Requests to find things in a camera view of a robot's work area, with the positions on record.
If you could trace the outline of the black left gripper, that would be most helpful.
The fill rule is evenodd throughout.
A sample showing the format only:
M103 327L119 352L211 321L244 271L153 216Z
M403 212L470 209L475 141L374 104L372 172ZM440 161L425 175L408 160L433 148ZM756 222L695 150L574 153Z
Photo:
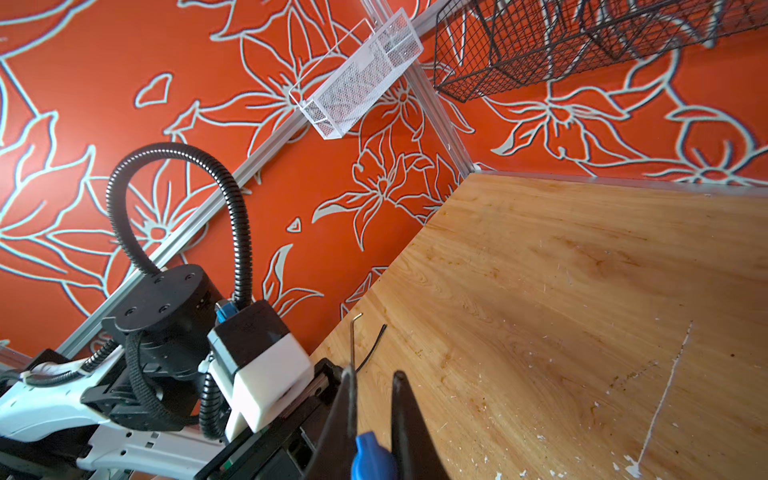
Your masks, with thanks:
M197 479L301 479L330 414L342 368L324 358L296 402L257 433L246 429L195 475Z

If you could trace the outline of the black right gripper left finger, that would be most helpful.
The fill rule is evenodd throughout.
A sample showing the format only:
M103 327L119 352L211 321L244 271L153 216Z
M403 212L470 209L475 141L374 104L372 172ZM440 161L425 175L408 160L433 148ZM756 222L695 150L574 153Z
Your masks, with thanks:
M347 366L304 479L350 480L357 447L357 375Z

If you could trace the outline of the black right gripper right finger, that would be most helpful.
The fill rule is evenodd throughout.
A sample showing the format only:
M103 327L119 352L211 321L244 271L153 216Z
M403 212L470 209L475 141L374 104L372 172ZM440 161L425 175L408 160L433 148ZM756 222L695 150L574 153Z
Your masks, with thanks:
M402 370L393 375L391 451L398 479L450 479L432 442L407 375Z

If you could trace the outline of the blue pen cap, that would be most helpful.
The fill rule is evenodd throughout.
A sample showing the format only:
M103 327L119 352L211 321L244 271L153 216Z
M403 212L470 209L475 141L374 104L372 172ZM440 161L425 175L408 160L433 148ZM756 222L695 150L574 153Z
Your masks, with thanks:
M352 480L396 480L397 463L393 454L382 447L373 432L358 435L357 452L351 466Z

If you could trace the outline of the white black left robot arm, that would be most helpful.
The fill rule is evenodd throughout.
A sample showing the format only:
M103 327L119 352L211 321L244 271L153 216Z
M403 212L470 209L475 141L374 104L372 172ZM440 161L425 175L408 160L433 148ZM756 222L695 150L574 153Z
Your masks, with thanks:
M230 295L200 266L162 270L133 232L129 183L168 159L204 170L224 197L235 260ZM232 174L200 149L156 143L117 165L106 204L140 280L103 318L109 338L96 353L71 361L48 350L2 373L2 477L301 478L341 370L312 362L273 306L253 298L251 230Z

